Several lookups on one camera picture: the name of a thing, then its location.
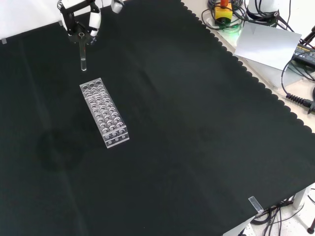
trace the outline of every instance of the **white table surface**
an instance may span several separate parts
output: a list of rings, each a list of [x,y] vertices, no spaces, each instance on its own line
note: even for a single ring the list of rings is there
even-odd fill
[[[287,9],[288,9],[288,0],[281,0],[282,2],[286,2]],[[201,12],[207,8],[207,1],[206,0],[182,0],[182,2],[185,4],[186,7],[188,7],[189,10],[191,10],[194,14],[197,15],[199,19],[201,19]],[[312,27],[315,24],[314,19],[306,21],[305,18],[301,19],[301,15],[303,16],[309,15],[310,17],[314,17],[314,14],[312,14],[312,9],[315,7],[315,1],[314,0],[307,0],[307,2],[311,2],[310,4],[314,7],[310,7],[305,9],[301,5],[298,5],[299,0],[292,0],[292,8],[291,8],[291,18],[290,18],[290,26],[297,32],[301,33],[303,37],[307,36],[310,32]],[[287,15],[285,13],[283,14],[283,18],[286,19]],[[237,37],[234,39],[231,39],[231,37],[227,37],[226,35],[220,35],[217,31],[212,30],[211,31],[215,36],[223,43],[223,46],[225,46],[228,51],[234,53],[235,52],[235,44],[234,42],[237,41]],[[315,115],[309,114],[307,115],[307,109],[304,107],[301,107],[300,105],[293,103],[292,101],[289,101],[285,98],[285,92],[282,89],[274,87],[270,80],[277,78],[280,81],[280,73],[276,74],[275,72],[270,72],[268,70],[268,67],[266,65],[261,66],[253,66],[253,63],[248,62],[245,59],[239,59],[243,62],[244,66],[248,69],[249,72],[253,74],[253,76],[257,77],[261,83],[264,83],[267,88],[269,88],[273,94],[277,95],[279,100],[282,100],[286,106],[288,106],[291,109],[291,112],[295,113],[297,115],[298,119],[301,119],[304,122],[304,125],[308,126],[312,129],[313,133],[315,132]],[[285,73],[284,79],[288,75],[289,70]],[[290,92],[291,94],[303,97],[305,99],[312,100],[312,91],[315,87],[315,83],[309,82],[306,79],[301,79],[299,77],[299,81],[295,82],[289,86],[286,86],[286,90]]]

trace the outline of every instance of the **table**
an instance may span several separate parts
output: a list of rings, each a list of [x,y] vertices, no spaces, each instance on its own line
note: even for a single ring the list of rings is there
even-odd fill
[[[201,19],[201,12],[204,9],[207,9],[207,2],[205,0],[182,0],[182,2],[185,3],[185,5],[190,9],[193,13],[197,15]],[[308,1],[309,4],[315,4],[314,1]],[[288,1],[280,1],[279,5],[283,9],[283,18],[286,19],[286,16],[288,14]],[[306,17],[311,17],[311,14],[309,11],[311,11],[313,8],[308,9],[301,9],[299,7],[299,2],[297,0],[292,1],[292,12],[291,12],[291,20],[290,25],[292,25],[293,29],[296,29],[296,32],[301,33],[303,37],[307,36],[308,33],[310,33],[311,28],[313,27],[312,24],[314,22],[312,20],[306,21],[305,24],[301,25],[299,23],[299,19],[301,19],[301,15],[305,13]],[[223,43],[223,45],[232,53],[235,52],[236,47],[236,41],[238,37],[231,36],[227,33],[212,31],[212,33],[215,34],[217,38],[220,39],[220,41]],[[265,86],[272,90],[272,93],[276,94],[280,100],[282,100],[286,106],[288,106],[292,112],[294,112],[299,119],[301,119],[304,124],[312,129],[313,132],[315,132],[315,116],[307,115],[307,109],[304,107],[301,107],[293,102],[288,101],[285,98],[285,93],[282,91],[282,89],[274,87],[272,84],[270,84],[270,81],[272,80],[279,80],[280,81],[280,71],[270,68],[269,66],[262,65],[260,63],[254,62],[239,58],[240,61],[244,63],[244,66],[246,66],[247,70],[250,71],[255,77],[257,77],[261,82],[265,84]],[[291,84],[287,86],[287,90],[291,94],[295,94],[297,96],[303,97],[305,99],[312,100],[312,92],[314,88],[314,84],[312,82],[309,82],[306,79],[302,79],[301,76],[297,76],[296,74],[292,73],[290,70],[288,70],[285,73],[285,76],[292,76],[293,80],[298,80],[294,84]]]
[[[127,6],[137,3],[140,1],[130,1]],[[262,86],[257,87],[256,81],[235,63],[233,73],[224,71],[226,81],[211,77],[213,68],[222,66],[222,60],[232,63],[236,59],[228,56],[201,25],[195,24],[190,14],[178,8],[177,1],[170,3],[143,1],[118,17],[104,9],[102,43],[88,50],[88,74],[79,70],[78,49],[69,46],[58,24],[15,37],[1,47],[3,86],[14,89],[14,93],[5,89],[1,94],[7,107],[1,117],[4,141],[0,150],[4,152],[1,162],[5,168],[0,179],[5,188],[0,189],[4,191],[0,195],[9,196],[4,199],[7,205],[0,206],[1,230],[13,230],[16,235],[19,230],[28,230],[42,235],[48,227],[54,230],[52,233],[70,235],[73,228],[69,226],[75,224],[75,229],[85,234],[109,230],[122,235],[130,230],[143,235],[147,231],[154,235],[218,234],[222,228],[237,225],[239,217],[246,220],[255,214],[248,197],[259,195],[263,206],[278,201],[263,196],[264,189],[270,187],[268,182],[273,180],[269,176],[266,181],[258,179],[261,189],[244,188],[243,184],[253,183],[242,175],[244,165],[239,163],[255,167],[248,170],[250,176],[258,170],[264,172],[264,166],[256,164],[265,161],[272,147],[277,158],[267,166],[272,172],[288,173],[292,166],[280,163],[292,153],[298,154],[305,143],[292,143],[290,136],[281,132],[270,136],[264,132],[268,130],[266,126],[260,133],[265,139],[260,140],[268,144],[268,149],[263,148],[251,137],[257,127],[250,121],[278,124],[274,126],[278,130],[289,120],[292,126],[288,130],[309,138],[311,134],[294,116],[284,113],[282,104]],[[219,57],[212,61],[212,67],[199,58],[209,59],[207,50]],[[243,78],[234,80],[233,76],[240,74]],[[82,107],[85,101],[78,85],[98,77],[103,77],[132,134],[130,141],[116,149],[104,148],[90,111]],[[235,88],[242,91],[242,96],[237,94],[230,99],[220,95],[220,103],[217,102],[219,90],[232,94]],[[253,101],[244,101],[243,96]],[[236,101],[242,106],[231,106]],[[264,106],[253,106],[254,101]],[[200,113],[198,122],[193,122],[196,116],[188,112],[192,106]],[[24,126],[18,129],[20,116]],[[290,145],[290,153],[277,153],[277,137],[297,149]],[[314,163],[305,159],[306,153],[301,157],[291,160],[304,167],[297,170],[301,176],[287,176],[283,181],[294,180],[299,185],[303,182],[303,186],[305,176],[311,181],[313,173],[305,169],[311,170]],[[282,195],[289,195],[293,190],[288,186],[284,183],[274,190],[282,189]],[[42,219],[43,209],[49,212],[46,217],[51,221]],[[237,217],[225,221],[222,212]],[[40,228],[32,227],[34,219],[42,220]]]
[[[207,1],[205,0],[182,0],[185,6],[188,7],[196,16],[201,19],[201,12],[204,9],[207,9]],[[309,4],[315,4],[314,1],[309,1]],[[284,19],[287,18],[288,15],[288,2],[285,0],[278,1],[278,6],[281,11],[281,14]],[[299,2],[296,0],[292,1],[292,8],[291,8],[291,18],[290,18],[290,25],[293,29],[296,29],[296,32],[301,33],[302,37],[306,37],[310,33],[310,29],[313,27],[314,21],[309,19],[306,20],[306,23],[300,24],[301,16],[306,16],[307,18],[311,18],[311,13],[309,12],[311,8],[303,9],[299,7]],[[225,46],[228,51],[234,53],[235,48],[237,45],[237,39],[239,34],[230,34],[222,31],[211,31],[219,40],[222,42],[223,46]],[[300,107],[293,102],[288,101],[285,98],[285,93],[281,88],[278,88],[279,84],[277,81],[280,81],[281,71],[271,68],[269,66],[257,63],[255,61],[251,61],[248,59],[244,59],[238,57],[240,61],[244,63],[247,70],[250,71],[255,77],[259,79],[262,83],[265,84],[267,88],[269,88],[273,94],[276,94],[280,100],[282,100],[286,106],[288,106],[292,112],[294,112],[299,119],[301,119],[305,125],[310,127],[313,132],[315,132],[315,116],[314,115],[307,115],[307,109],[304,107]],[[303,97],[305,99],[312,100],[312,92],[314,88],[314,83],[302,78],[301,76],[296,75],[295,73],[291,72],[290,70],[286,71],[284,74],[285,78],[289,79],[290,82],[293,84],[286,86],[286,88],[295,95]],[[311,187],[301,190],[296,194],[296,199],[294,202],[294,208],[298,209],[303,204],[305,198],[307,197]],[[238,227],[232,229],[231,231],[224,234],[224,236],[235,236],[240,232],[245,226],[247,226],[253,218],[245,221],[244,223],[240,224]]]

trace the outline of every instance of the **scalloped edge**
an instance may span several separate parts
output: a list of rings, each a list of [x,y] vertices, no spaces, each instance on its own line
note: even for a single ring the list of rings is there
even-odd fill
[[[212,33],[211,30],[210,30],[209,28],[207,28],[207,27],[203,24],[203,22],[199,19],[199,17],[197,17],[196,14],[194,14],[191,10],[188,9],[188,7],[185,5],[184,2],[182,2],[182,0],[177,0],[177,1],[182,5],[182,7],[187,11],[187,13],[189,13],[189,14],[194,18],[195,21],[197,21],[199,24],[201,24],[201,25],[203,26],[203,28],[204,28],[206,31],[209,32],[209,35],[212,36],[212,37],[218,42],[218,44],[220,45],[220,47],[221,47],[223,50],[226,51],[226,52],[229,54],[229,56],[232,56],[233,58],[235,58],[236,61],[237,61],[237,63],[240,64],[240,66],[245,70],[245,72],[246,72],[247,74],[250,74],[250,76],[255,79],[255,81],[257,82],[258,86],[260,87],[259,89],[264,89],[265,91],[267,91],[268,94],[272,97],[272,100],[274,100],[275,102],[277,102],[277,103],[278,103],[281,107],[283,107],[286,111],[289,111],[289,112],[288,112],[289,117],[290,117],[291,119],[294,119],[294,120],[297,122],[297,125],[301,125],[302,128],[304,128],[304,129],[306,130],[306,132],[311,133],[312,136],[315,138],[315,130],[314,130],[314,133],[313,133],[312,129],[311,129],[309,126],[305,125],[305,124],[304,124],[304,121],[301,120],[300,118],[298,118],[298,117],[297,117],[297,114],[294,113],[294,112],[292,112],[292,111],[291,111],[291,108],[290,108],[289,106],[287,106],[287,105],[284,103],[284,101],[280,100],[279,97],[278,97],[278,95],[276,95],[275,93],[273,93],[273,91],[272,91],[271,89],[266,88],[266,85],[265,85],[264,83],[262,83],[261,81],[259,81],[259,79],[258,79],[257,77],[254,77],[254,76],[252,75],[252,73],[251,73],[250,71],[248,71],[248,68],[244,66],[244,63],[243,63],[242,61],[240,61],[237,56],[233,55],[232,52],[228,51],[225,46],[223,46],[223,43],[220,41],[220,39],[219,39],[218,37],[216,37],[216,35],[215,35],[214,33]]]

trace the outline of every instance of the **robotic arm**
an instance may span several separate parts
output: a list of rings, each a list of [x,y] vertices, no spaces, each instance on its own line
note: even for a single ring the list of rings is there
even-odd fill
[[[75,21],[74,12],[87,6],[91,7],[90,23],[85,27],[82,23]],[[112,11],[119,13],[124,6],[123,0],[112,0]],[[85,44],[93,45],[96,42],[96,35],[100,27],[101,12],[95,4],[95,0],[59,0],[57,8],[62,16],[64,29],[68,33],[71,42],[79,42],[81,69],[86,70]]]

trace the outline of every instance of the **table leg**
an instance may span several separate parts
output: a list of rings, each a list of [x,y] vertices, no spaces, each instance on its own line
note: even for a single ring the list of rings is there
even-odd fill
[[[297,194],[295,194],[295,198],[293,202],[294,209],[298,210],[299,208],[302,207],[305,199],[307,198],[307,195],[310,193],[310,190],[311,190],[311,185],[303,189],[302,191],[298,192]]]
[[[314,233],[314,228],[315,228],[315,219],[314,219],[312,225],[307,229],[307,232],[309,234],[313,234]]]

